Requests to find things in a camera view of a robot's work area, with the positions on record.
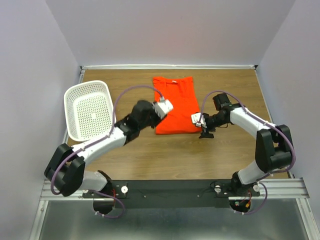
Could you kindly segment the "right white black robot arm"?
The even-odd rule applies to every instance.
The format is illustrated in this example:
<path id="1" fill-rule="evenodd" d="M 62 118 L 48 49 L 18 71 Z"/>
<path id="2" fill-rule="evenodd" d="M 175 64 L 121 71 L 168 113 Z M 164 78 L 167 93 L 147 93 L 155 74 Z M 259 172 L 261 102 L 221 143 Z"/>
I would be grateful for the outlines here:
<path id="1" fill-rule="evenodd" d="M 241 196 L 258 181 L 276 173 L 289 171 L 296 162 L 290 128 L 275 125 L 252 113 L 237 100 L 230 101 L 231 94 L 216 91 L 213 103 L 216 114 L 203 111 L 191 115 L 191 121 L 201 128 L 201 138 L 214 138 L 216 128 L 223 125 L 237 125 L 255 139 L 254 160 L 247 167 L 232 175 L 228 189 L 236 196 Z"/>

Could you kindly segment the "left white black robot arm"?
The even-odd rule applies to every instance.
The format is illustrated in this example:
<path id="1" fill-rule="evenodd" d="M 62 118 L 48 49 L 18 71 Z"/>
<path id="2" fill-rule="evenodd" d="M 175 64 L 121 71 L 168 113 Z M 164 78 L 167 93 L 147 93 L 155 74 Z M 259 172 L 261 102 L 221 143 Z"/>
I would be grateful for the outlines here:
<path id="1" fill-rule="evenodd" d="M 86 166 L 135 140 L 143 129 L 155 128 L 172 109 L 164 98 L 155 102 L 139 100 L 130 114 L 115 123 L 110 133 L 73 146 L 59 145 L 44 170 L 52 193 L 68 197 L 77 190 L 89 190 L 101 198 L 107 197 L 112 188 L 110 177 L 101 170 L 86 171 Z"/>

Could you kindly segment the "orange t shirt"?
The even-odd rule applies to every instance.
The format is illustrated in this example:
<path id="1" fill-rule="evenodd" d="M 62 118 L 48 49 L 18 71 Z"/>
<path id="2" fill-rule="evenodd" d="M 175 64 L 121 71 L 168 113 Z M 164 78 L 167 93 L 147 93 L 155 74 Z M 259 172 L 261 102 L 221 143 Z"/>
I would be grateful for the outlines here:
<path id="1" fill-rule="evenodd" d="M 165 78 L 155 76 L 153 86 L 173 105 L 167 117 L 155 128 L 157 135 L 193 134 L 201 131 L 192 123 L 191 115 L 200 111 L 191 76 Z"/>

